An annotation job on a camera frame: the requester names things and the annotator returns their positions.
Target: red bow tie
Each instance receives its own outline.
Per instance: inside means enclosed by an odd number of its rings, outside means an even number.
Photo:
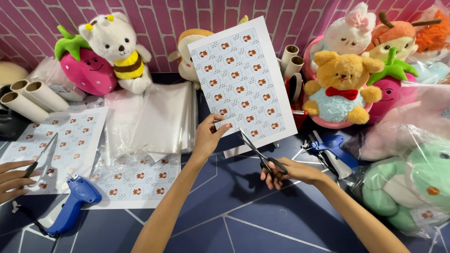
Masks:
[[[325,94],[328,97],[338,95],[343,96],[348,100],[355,100],[356,97],[358,96],[358,90],[338,90],[334,87],[328,87],[327,90],[325,91]]]

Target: pink brick wallpaper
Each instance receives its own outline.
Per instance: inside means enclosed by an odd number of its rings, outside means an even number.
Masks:
[[[434,0],[365,0],[369,11],[388,10],[390,20],[414,20]],[[180,33],[202,28],[220,32],[244,16],[264,16],[277,55],[289,44],[304,50],[334,20],[360,0],[0,0],[0,53],[4,60],[34,68],[53,47],[62,24],[69,32],[97,14],[123,12],[150,50],[151,72],[176,72],[167,55]],[[450,0],[442,0],[449,6]]]

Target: scissors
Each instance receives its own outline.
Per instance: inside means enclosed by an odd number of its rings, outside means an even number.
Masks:
[[[265,169],[267,170],[267,172],[269,173],[269,175],[272,177],[272,180],[274,180],[274,174],[272,172],[272,169],[269,168],[269,166],[267,166],[267,164],[265,163],[265,161],[267,162],[273,162],[276,166],[280,167],[283,172],[280,172],[282,175],[286,175],[288,173],[288,170],[284,167],[284,165],[282,163],[280,163],[277,159],[272,158],[272,157],[266,157],[265,155],[261,154],[261,152],[258,151],[258,149],[255,147],[255,145],[253,145],[253,143],[250,141],[249,137],[245,134],[245,132],[240,128],[241,134],[244,138],[241,137],[241,139],[244,141],[244,143],[249,146],[253,151],[255,151],[255,153],[259,156],[259,159],[261,160],[260,162],[260,166],[261,169]]]
[[[50,141],[47,143],[47,145],[45,146],[44,150],[39,154],[39,156],[36,158],[36,161],[28,166],[28,168],[26,169],[26,173],[25,176],[23,176],[23,178],[29,178],[31,176],[31,173],[33,173],[34,169],[36,169],[37,167],[37,160],[39,160],[39,158],[41,158],[41,156],[45,153],[45,151],[47,150],[47,148],[52,144],[52,142],[54,141],[54,139],[58,136],[58,133],[56,133],[51,139]]]

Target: white bunny plush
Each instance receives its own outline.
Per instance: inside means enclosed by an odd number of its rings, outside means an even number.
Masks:
[[[324,38],[310,49],[311,70],[317,72],[312,60],[315,53],[323,50],[342,54],[360,54],[372,40],[372,30],[377,16],[367,12],[367,4],[359,3],[347,16],[334,21],[325,31]]]
[[[152,55],[143,45],[136,44],[136,33],[125,14],[99,15],[78,29],[92,50],[114,67],[122,88],[140,94],[152,84],[149,68],[144,64],[150,62]]]

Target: green plush toy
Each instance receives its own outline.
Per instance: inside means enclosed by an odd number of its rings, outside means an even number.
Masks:
[[[61,60],[63,54],[67,51],[74,57],[76,61],[80,61],[80,48],[87,48],[92,50],[87,41],[81,37],[81,35],[71,35],[64,29],[62,25],[57,26],[58,30],[64,36],[63,39],[59,39],[55,44],[55,57],[58,61]]]
[[[407,235],[450,216],[450,141],[436,140],[400,157],[373,163],[362,188],[370,209]]]
[[[384,61],[384,70],[378,73],[371,74],[369,80],[367,81],[367,86],[378,82],[386,76],[391,76],[400,81],[407,81],[408,78],[406,77],[405,72],[415,77],[419,77],[419,74],[413,66],[404,61],[394,59],[396,53],[396,47],[391,47],[389,49],[387,61]]]

